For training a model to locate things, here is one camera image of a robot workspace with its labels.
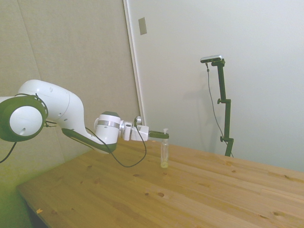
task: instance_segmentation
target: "cable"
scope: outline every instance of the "cable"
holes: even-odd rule
[[[107,145],[104,141],[102,141],[94,132],[92,132],[89,128],[86,127],[87,130],[89,130],[89,131],[90,131],[90,132],[91,132],[99,141],[101,141],[101,142],[107,147],[109,153],[114,157],[114,159],[115,159],[120,165],[124,166],[125,168],[130,168],[130,167],[133,167],[133,166],[137,165],[137,164],[140,163],[140,162],[146,157],[146,155],[147,155],[147,147],[146,147],[146,144],[144,143],[144,140],[143,140],[141,134],[139,133],[139,130],[138,130],[138,128],[137,128],[136,125],[135,125],[135,128],[136,128],[136,130],[137,130],[137,132],[138,132],[140,138],[142,139],[142,142],[143,142],[143,145],[144,145],[144,148],[145,148],[145,153],[144,153],[143,158],[140,159],[137,163],[135,163],[135,164],[133,164],[133,165],[130,165],[130,166],[126,166],[126,165],[122,164],[122,163],[115,157],[115,155],[113,154],[113,152],[110,150],[110,148],[108,147],[108,145]]]
[[[222,137],[224,138],[224,134],[223,134],[223,132],[222,132],[222,129],[220,128],[220,126],[219,126],[219,123],[218,123],[218,120],[217,120],[217,117],[215,116],[215,111],[214,111],[214,104],[213,104],[213,99],[212,99],[212,95],[211,95],[211,90],[210,90],[210,82],[209,82],[209,68],[208,68],[208,63],[205,63],[206,64],[206,66],[207,66],[207,73],[208,73],[208,89],[209,89],[209,94],[210,94],[210,98],[211,98],[211,103],[212,103],[212,110],[213,110],[213,115],[214,115],[214,118],[215,118],[215,121],[217,122],[217,125],[218,125],[218,128],[219,128],[219,130],[220,130],[220,133],[222,134]]]
[[[2,160],[0,161],[0,163],[4,162],[5,160],[7,160],[7,158],[10,156],[10,154],[13,152],[14,147],[16,146],[17,142],[14,143],[14,145],[12,146],[9,154]]]

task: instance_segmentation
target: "wood grain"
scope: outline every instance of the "wood grain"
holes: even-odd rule
[[[160,144],[124,168],[111,155],[85,153],[18,186],[53,228],[304,228],[304,173]],[[123,164],[144,155],[119,140]]]

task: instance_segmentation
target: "test tube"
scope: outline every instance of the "test tube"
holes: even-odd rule
[[[168,139],[163,139],[161,142],[161,167],[167,168],[169,166],[169,142]]]

